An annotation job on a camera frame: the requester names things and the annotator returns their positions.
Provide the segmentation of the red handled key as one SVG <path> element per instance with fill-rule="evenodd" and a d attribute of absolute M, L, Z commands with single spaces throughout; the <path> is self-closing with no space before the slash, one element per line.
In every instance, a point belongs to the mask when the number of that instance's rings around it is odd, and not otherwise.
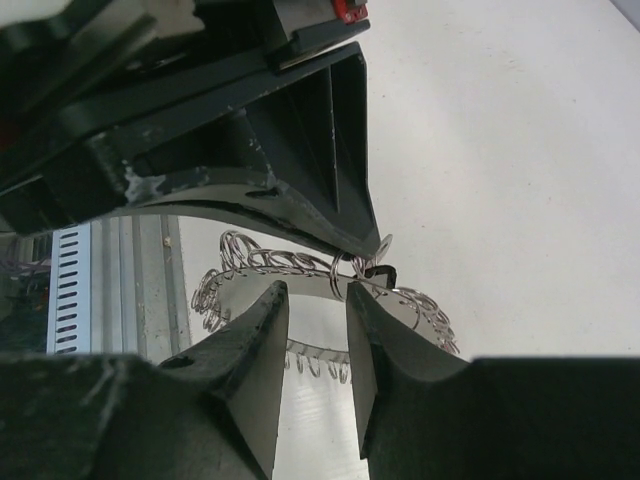
<path fill-rule="evenodd" d="M 382 240 L 381 240 L 381 244 L 378 248 L 378 250 L 376 251 L 375 254 L 375 262 L 377 264 L 380 264 L 382 262 L 382 260 L 384 259 L 384 257 L 386 256 L 386 254 L 388 253 L 391 244 L 393 241 L 393 235 L 392 234 L 387 234 Z"/>

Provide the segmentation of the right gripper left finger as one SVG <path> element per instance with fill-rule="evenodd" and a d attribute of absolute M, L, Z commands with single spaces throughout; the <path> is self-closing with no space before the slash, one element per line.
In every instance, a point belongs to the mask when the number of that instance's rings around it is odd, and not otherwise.
<path fill-rule="evenodd" d="M 5 354 L 5 479 L 268 479 L 289 326 L 284 282 L 152 364 L 130 354 Z"/>

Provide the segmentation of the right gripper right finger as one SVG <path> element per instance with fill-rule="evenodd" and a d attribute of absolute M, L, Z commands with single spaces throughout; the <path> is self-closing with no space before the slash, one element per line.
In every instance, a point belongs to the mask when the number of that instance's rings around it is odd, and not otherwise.
<path fill-rule="evenodd" d="M 634 357 L 464 361 L 359 284 L 347 329 L 360 456 L 373 479 L 635 479 Z"/>

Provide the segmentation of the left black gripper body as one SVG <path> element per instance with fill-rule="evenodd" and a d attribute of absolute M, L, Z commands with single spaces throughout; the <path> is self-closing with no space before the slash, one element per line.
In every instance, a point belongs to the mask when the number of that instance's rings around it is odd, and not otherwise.
<path fill-rule="evenodd" d="M 71 1 L 1 30 L 1 228 L 206 218 L 370 259 L 363 1 Z"/>

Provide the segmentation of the black white key tag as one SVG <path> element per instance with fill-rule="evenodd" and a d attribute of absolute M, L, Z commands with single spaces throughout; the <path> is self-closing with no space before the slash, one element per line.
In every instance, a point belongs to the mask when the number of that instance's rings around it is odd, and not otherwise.
<path fill-rule="evenodd" d="M 390 265 L 377 265 L 368 268 L 364 273 L 364 278 L 376 286 L 394 289 L 396 287 L 397 271 Z"/>

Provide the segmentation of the metal disc with key rings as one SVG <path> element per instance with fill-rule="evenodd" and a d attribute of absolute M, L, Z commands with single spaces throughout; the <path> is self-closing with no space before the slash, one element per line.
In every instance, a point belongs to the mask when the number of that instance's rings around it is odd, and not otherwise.
<path fill-rule="evenodd" d="M 266 248 L 247 234 L 227 230 L 219 239 L 220 267 L 203 275 L 190 307 L 202 317 L 203 329 L 216 333 L 246 312 L 274 282 L 284 282 L 292 296 L 340 304 L 346 302 L 348 286 L 356 283 L 410 330 L 459 355 L 450 319 L 436 301 L 416 289 L 397 284 L 386 289 L 364 278 L 368 268 L 385 265 L 375 262 L 375 254 L 363 259 L 339 252 L 325 260 L 307 252 Z"/>

